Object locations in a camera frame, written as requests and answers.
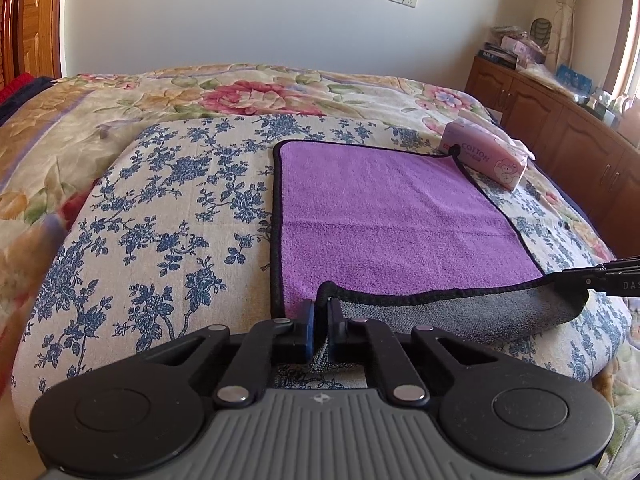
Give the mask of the purple and grey towel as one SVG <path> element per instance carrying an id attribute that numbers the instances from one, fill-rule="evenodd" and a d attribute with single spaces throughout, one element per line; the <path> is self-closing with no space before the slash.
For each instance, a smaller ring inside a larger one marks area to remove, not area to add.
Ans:
<path id="1" fill-rule="evenodd" d="M 536 263 L 454 156 L 317 141 L 273 150 L 270 299 L 292 318 L 336 300 L 397 333 L 431 325 L 479 344 L 582 314 L 585 287 Z"/>

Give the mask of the wooden sideboard cabinet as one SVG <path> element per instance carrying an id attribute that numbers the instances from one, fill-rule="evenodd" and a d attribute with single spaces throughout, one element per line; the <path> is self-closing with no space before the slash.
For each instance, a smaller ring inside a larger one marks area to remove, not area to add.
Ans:
<path id="1" fill-rule="evenodd" d="M 639 151 L 566 96 L 516 70 L 473 60 L 465 92 L 536 156 L 614 254 L 639 253 Z"/>

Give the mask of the blue floral white quilt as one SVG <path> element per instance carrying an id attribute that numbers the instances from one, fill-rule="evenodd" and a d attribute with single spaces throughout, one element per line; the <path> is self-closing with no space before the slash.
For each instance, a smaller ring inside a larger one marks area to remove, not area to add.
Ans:
<path id="1" fill-rule="evenodd" d="M 384 122 L 227 116 L 146 128 L 96 180 L 14 362 L 26 426 L 49 388 L 210 323 L 294 315 L 324 282 L 372 295 L 514 285 L 611 259 L 538 171 L 513 191 Z"/>

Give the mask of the pink tissue pack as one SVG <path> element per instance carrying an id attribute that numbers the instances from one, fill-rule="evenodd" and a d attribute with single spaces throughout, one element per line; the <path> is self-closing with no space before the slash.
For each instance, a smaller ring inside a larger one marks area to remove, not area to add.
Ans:
<path id="1" fill-rule="evenodd" d="M 510 192 L 521 181 L 532 153 L 500 129 L 487 128 L 466 118 L 448 122 L 439 151 L 457 159 Z"/>

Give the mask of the clutter on cabinet top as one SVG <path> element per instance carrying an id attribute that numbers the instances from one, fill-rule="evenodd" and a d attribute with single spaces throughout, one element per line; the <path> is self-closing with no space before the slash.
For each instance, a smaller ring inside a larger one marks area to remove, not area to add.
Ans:
<path id="1" fill-rule="evenodd" d="M 512 136 L 534 146 L 560 117 L 569 100 L 639 145 L 639 103 L 632 96 L 615 101 L 586 76 L 561 64 L 544 65 L 551 23 L 537 18 L 526 32 L 515 26 L 491 29 L 474 58 L 465 92 L 475 96 Z"/>

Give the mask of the patterned cream curtain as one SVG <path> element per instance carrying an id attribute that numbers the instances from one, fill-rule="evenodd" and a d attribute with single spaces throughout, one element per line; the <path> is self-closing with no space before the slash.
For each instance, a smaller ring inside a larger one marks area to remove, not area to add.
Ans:
<path id="1" fill-rule="evenodd" d="M 552 72 L 561 65 L 570 66 L 572 62 L 576 6 L 577 0 L 554 0 L 547 47 L 547 66 Z"/>

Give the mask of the floral beige bedspread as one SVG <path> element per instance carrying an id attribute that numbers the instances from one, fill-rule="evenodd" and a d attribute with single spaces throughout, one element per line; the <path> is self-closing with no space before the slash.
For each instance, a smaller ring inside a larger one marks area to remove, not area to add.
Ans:
<path id="1" fill-rule="evenodd" d="M 272 148 L 436 151 L 486 108 L 397 77 L 209 65 L 78 75 L 1 128 L 1 474 L 32 479 L 32 404 L 66 378 L 270 312 Z"/>

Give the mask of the wooden door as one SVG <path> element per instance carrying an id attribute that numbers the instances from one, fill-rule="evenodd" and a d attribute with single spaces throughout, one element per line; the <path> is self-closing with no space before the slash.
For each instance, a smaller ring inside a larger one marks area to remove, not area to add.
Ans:
<path id="1" fill-rule="evenodd" d="M 61 0 L 4 0 L 14 75 L 61 77 Z"/>

